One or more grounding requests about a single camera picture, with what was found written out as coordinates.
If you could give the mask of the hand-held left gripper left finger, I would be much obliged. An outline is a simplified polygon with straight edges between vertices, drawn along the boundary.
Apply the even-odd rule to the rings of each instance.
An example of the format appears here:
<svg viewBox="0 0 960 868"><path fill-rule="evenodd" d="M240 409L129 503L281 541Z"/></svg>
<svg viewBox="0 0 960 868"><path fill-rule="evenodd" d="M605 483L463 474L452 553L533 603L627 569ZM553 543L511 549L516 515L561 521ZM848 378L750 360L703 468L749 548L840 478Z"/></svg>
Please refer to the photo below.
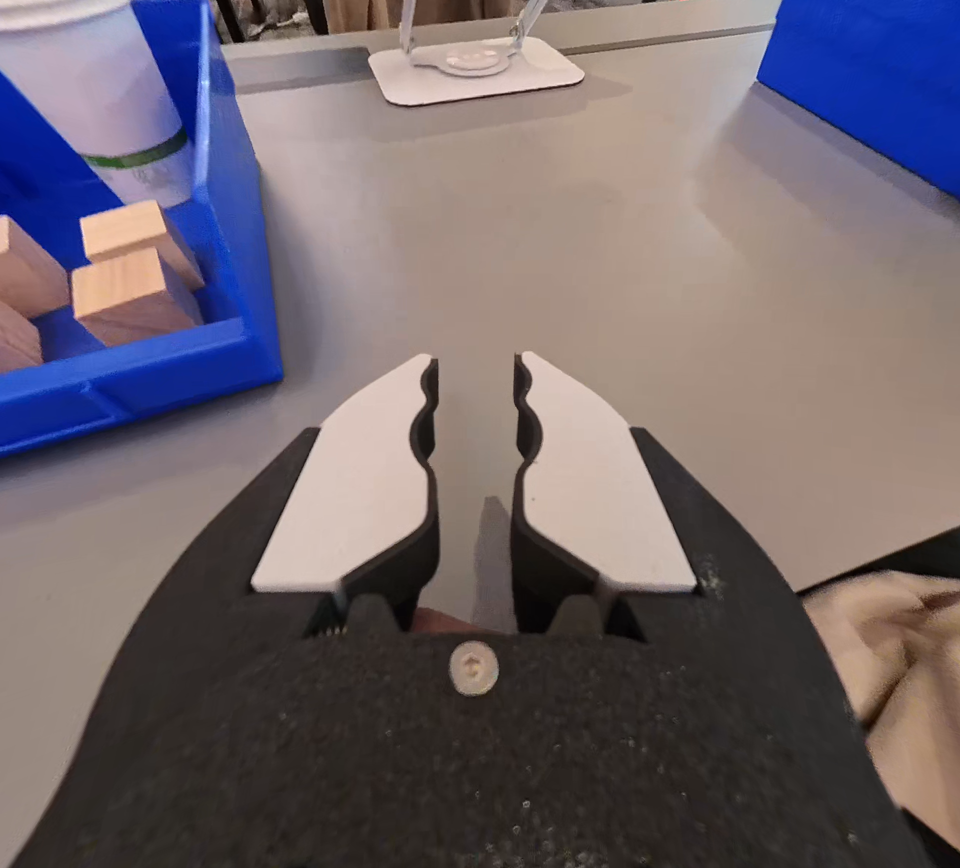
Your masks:
<svg viewBox="0 0 960 868"><path fill-rule="evenodd" d="M435 447L439 362L415 355L320 425L254 570L258 594L315 594L341 623L381 597L402 630L439 565Z"/></svg>

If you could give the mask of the person's beige clothing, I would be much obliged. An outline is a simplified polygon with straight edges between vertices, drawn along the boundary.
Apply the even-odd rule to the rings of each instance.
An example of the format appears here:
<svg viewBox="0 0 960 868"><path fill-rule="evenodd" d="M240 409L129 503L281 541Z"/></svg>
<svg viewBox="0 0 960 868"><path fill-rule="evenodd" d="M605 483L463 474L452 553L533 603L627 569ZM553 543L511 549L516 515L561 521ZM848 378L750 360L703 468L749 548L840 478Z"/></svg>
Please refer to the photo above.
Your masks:
<svg viewBox="0 0 960 868"><path fill-rule="evenodd" d="M883 786L930 862L958 866L958 529L801 597Z"/></svg>

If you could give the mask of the wooden cube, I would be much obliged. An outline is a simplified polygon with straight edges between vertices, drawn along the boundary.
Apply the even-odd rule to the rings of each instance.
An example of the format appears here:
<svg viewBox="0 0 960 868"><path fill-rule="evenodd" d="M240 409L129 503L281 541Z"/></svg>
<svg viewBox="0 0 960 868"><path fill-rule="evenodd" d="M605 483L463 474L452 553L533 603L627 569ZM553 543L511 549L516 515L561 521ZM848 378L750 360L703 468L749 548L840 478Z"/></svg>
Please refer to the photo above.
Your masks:
<svg viewBox="0 0 960 868"><path fill-rule="evenodd" d="M1 301L27 320L71 302L65 269L7 215L1 216Z"/></svg>
<svg viewBox="0 0 960 868"><path fill-rule="evenodd" d="M38 329L18 311L1 303L1 373L43 364Z"/></svg>
<svg viewBox="0 0 960 868"><path fill-rule="evenodd" d="M204 325L197 299L155 248L70 274L75 320L104 346L124 346Z"/></svg>
<svg viewBox="0 0 960 868"><path fill-rule="evenodd" d="M198 291L206 284L186 238L156 201L91 214L78 223L83 251L90 264L155 249L190 291Z"/></svg>

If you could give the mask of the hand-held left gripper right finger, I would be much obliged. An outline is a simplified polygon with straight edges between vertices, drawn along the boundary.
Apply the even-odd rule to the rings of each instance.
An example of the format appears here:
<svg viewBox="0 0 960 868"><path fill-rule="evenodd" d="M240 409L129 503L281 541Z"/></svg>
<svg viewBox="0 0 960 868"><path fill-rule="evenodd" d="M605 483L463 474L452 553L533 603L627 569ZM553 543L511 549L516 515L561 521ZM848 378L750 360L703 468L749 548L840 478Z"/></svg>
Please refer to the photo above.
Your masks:
<svg viewBox="0 0 960 868"><path fill-rule="evenodd" d="M546 633L563 603L602 626L625 596L686 596L698 580L628 421L534 351L513 359L521 464L510 517L513 614Z"/></svg>

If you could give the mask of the blue plastic bin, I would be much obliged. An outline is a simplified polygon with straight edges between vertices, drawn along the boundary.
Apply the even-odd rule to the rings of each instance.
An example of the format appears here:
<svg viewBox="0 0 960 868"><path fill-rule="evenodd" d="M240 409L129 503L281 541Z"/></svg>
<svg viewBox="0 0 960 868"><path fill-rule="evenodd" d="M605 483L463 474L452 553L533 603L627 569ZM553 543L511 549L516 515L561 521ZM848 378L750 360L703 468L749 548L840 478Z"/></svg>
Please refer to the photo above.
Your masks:
<svg viewBox="0 0 960 868"><path fill-rule="evenodd" d="M757 80L958 199L959 0L781 0Z"/></svg>
<svg viewBox="0 0 960 868"><path fill-rule="evenodd" d="M71 305L33 320L43 363L2 374L2 458L283 377L260 171L210 4L132 7L194 142L193 196L171 220L204 278L203 325L105 347Z"/></svg>

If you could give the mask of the white document stand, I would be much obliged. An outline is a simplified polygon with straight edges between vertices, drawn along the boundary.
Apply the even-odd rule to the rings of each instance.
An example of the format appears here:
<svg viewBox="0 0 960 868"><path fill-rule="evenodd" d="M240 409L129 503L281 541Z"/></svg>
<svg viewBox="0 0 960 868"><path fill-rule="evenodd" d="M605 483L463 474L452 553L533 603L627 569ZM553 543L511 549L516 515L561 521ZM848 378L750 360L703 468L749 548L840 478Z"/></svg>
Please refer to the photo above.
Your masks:
<svg viewBox="0 0 960 868"><path fill-rule="evenodd" d="M584 72L539 38L529 38L549 0L528 0L510 35L418 45L417 0L403 0L399 46L371 54L368 66L392 106L422 107L569 88Z"/></svg>

